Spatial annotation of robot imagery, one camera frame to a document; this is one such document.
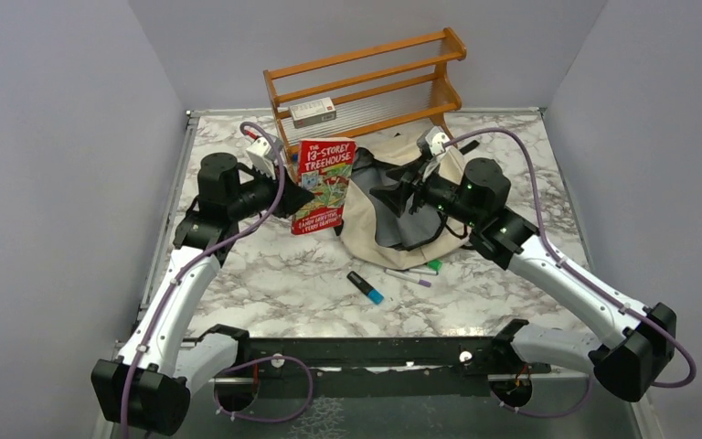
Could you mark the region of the red Treehouse book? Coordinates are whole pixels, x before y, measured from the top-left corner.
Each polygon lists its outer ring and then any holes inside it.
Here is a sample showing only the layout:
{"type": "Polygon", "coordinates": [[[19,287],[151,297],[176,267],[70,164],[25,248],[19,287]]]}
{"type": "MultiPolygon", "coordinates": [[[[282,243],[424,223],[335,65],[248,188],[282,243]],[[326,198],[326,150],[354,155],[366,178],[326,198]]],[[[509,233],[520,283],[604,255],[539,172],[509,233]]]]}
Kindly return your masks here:
{"type": "Polygon", "coordinates": [[[356,142],[348,137],[307,138],[300,141],[298,184],[314,198],[292,217],[293,235],[333,229],[342,224],[346,194],[356,157],[356,142]]]}

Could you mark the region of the beige canvas backpack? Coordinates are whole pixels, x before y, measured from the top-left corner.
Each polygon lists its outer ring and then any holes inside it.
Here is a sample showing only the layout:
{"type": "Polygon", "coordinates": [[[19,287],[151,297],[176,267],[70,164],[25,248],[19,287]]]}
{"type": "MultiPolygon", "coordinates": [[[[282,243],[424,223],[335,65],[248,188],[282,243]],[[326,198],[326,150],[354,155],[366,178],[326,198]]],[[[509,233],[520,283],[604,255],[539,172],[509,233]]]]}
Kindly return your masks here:
{"type": "Polygon", "coordinates": [[[395,216],[370,189],[394,181],[386,171],[420,157],[417,132],[399,131],[377,141],[365,141],[356,150],[346,192],[343,223],[335,234],[358,259],[384,268],[406,270],[440,259],[460,249],[468,239],[463,225],[441,217],[424,206],[414,214],[395,216]]]}

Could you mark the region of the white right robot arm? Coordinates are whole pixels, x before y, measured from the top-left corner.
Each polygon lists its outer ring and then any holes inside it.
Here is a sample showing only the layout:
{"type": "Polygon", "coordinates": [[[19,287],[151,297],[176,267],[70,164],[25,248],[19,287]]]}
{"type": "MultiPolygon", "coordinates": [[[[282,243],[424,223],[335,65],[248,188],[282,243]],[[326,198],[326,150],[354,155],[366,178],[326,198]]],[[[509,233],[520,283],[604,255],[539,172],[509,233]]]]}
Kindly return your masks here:
{"type": "Polygon", "coordinates": [[[558,365],[590,374],[621,400],[641,400],[675,354],[675,311],[619,292],[544,243],[542,231],[506,205],[511,182],[493,159],[471,160],[457,183],[427,167],[390,169],[393,184],[369,193],[396,216],[429,206],[459,221],[481,256],[553,297],[590,330],[510,325],[491,347],[493,364],[504,372],[525,362],[558,365]]]}

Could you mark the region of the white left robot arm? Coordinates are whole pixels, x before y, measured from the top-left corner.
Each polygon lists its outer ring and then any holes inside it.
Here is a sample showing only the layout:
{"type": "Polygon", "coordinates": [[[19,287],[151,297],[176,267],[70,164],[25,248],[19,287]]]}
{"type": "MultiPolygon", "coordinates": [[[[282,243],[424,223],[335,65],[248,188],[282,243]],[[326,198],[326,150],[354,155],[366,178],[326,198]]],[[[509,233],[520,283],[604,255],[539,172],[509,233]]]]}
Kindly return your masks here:
{"type": "Polygon", "coordinates": [[[189,350],[186,330],[234,243],[267,218],[286,218],[310,201],[295,185],[283,155],[245,166],[229,153],[201,161],[198,193],[175,229],[165,277],[142,320],[114,359],[99,360],[90,380],[103,417],[124,429],[172,435],[194,393],[216,373],[240,375],[250,366],[245,331],[230,328],[189,350]]]}

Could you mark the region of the white red box on shelf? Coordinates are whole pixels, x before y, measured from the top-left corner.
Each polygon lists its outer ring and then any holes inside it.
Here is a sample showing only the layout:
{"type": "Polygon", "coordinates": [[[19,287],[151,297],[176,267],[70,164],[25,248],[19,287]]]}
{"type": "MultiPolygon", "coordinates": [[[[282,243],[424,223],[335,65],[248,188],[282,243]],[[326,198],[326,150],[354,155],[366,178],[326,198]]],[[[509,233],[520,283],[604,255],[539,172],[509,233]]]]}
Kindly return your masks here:
{"type": "Polygon", "coordinates": [[[336,118],[336,107],[329,97],[291,105],[289,112],[295,129],[330,122],[336,118]]]}

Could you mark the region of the green-capped marker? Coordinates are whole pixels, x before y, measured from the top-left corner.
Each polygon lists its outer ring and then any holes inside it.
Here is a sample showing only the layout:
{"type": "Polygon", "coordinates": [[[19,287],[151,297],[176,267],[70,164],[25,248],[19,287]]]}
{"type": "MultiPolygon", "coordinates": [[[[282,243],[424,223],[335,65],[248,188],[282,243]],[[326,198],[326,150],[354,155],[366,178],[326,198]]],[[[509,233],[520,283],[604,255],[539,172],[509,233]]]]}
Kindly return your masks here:
{"type": "Polygon", "coordinates": [[[442,261],[440,260],[432,260],[426,263],[426,266],[428,266],[430,269],[438,273],[440,269],[442,268],[442,261]]]}

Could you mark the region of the white purple-capped pen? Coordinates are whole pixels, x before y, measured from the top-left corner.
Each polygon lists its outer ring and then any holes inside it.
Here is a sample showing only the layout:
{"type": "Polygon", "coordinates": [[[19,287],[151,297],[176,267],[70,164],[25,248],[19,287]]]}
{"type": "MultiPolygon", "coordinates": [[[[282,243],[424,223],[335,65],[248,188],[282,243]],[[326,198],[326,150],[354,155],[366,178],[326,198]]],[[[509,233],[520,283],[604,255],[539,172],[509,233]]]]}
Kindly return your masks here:
{"type": "Polygon", "coordinates": [[[390,269],[385,269],[384,273],[389,275],[389,276],[396,277],[396,278],[403,280],[405,282],[411,283],[411,284],[417,284],[417,285],[424,286],[427,288],[431,287],[431,282],[420,279],[420,278],[413,276],[413,275],[410,275],[410,274],[406,274],[403,272],[399,272],[396,270],[390,270],[390,269]]]}

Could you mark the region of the wooden two-tier shelf rack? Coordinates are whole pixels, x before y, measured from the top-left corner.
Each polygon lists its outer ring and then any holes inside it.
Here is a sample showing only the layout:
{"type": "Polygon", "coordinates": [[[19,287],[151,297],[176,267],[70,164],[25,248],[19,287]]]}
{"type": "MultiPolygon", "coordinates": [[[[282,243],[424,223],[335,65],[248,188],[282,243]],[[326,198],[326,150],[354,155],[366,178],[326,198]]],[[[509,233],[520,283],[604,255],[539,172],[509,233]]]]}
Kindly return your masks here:
{"type": "Polygon", "coordinates": [[[289,67],[263,77],[277,133],[297,164],[304,138],[359,137],[428,120],[445,128],[445,115],[462,108],[448,66],[468,50],[450,27],[429,34],[362,48],[289,67]],[[297,123],[292,108],[330,99],[333,121],[297,123]]]}

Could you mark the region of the black blue highlighter marker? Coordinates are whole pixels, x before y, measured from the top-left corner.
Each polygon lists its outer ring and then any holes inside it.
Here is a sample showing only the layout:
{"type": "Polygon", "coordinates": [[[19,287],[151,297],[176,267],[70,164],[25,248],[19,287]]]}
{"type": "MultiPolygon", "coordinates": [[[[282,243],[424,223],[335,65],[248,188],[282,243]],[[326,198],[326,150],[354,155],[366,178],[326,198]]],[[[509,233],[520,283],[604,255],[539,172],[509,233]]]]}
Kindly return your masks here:
{"type": "Polygon", "coordinates": [[[383,294],[373,287],[368,281],[363,279],[358,273],[351,271],[347,274],[346,278],[357,290],[359,290],[375,305],[380,305],[383,302],[383,294]]]}

